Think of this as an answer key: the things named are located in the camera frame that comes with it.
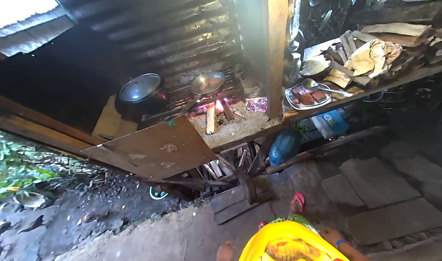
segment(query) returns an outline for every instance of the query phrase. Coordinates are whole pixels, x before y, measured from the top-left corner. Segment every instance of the metal spoon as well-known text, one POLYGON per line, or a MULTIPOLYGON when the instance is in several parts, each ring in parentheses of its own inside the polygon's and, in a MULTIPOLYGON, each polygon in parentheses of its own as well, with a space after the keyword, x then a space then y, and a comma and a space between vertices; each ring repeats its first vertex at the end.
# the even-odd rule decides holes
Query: metal spoon
POLYGON ((311 91, 322 90, 322 91, 325 91, 325 92, 339 93, 339 94, 341 94, 341 95, 343 95, 345 97, 353 96, 353 94, 349 93, 349 92, 337 91, 337 90, 333 90, 333 89, 330 89, 330 88, 329 89, 321 88, 321 87, 319 87, 319 84, 315 80, 313 80, 311 78, 306 78, 305 80, 303 80, 302 86, 304 88, 308 89, 308 90, 311 90, 311 91))

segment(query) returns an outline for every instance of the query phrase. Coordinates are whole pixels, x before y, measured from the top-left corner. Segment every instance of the yellow skirt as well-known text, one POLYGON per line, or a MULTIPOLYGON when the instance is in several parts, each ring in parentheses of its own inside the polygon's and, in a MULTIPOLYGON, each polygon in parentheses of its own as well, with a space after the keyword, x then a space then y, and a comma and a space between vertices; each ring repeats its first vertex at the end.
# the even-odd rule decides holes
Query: yellow skirt
POLYGON ((315 232, 284 221, 261 228, 245 246, 239 261, 349 261, 315 232))

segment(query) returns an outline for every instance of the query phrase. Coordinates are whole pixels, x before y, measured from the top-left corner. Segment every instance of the pink flip-flop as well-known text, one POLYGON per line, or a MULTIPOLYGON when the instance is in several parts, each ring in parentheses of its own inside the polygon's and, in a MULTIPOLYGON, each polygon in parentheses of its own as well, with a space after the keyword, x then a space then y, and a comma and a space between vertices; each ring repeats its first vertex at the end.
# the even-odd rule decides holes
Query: pink flip-flop
POLYGON ((303 196, 303 194, 301 194, 299 192, 295 192, 295 194, 293 194, 293 199, 290 202, 290 204, 292 204, 295 201, 298 201, 298 203, 300 204, 302 211, 303 211, 304 206, 305 206, 305 196, 303 196))
POLYGON ((263 228, 265 225, 267 225, 267 223, 265 221, 261 221, 258 223, 258 231, 263 228))

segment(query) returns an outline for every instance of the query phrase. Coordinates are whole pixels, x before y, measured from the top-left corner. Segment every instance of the black pot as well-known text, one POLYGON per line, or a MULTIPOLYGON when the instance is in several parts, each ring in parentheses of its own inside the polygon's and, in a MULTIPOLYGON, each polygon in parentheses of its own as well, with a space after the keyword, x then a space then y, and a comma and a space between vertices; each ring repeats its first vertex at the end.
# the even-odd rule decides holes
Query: black pot
POLYGON ((118 92, 115 107, 125 118, 140 121, 143 114, 157 114, 168 104, 163 79, 155 73, 143 74, 126 83, 118 92))

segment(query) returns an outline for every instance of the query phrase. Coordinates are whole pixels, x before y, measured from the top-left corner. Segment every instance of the bracelet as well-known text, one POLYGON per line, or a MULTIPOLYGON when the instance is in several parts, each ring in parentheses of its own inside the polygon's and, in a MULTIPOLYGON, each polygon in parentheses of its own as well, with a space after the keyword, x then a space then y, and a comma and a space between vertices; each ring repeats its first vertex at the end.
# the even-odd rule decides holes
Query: bracelet
POLYGON ((341 243, 345 243, 345 242, 346 242, 345 239, 339 239, 339 240, 337 241, 337 243, 335 244, 335 248, 338 249, 338 247, 340 246, 340 244, 341 244, 341 243))

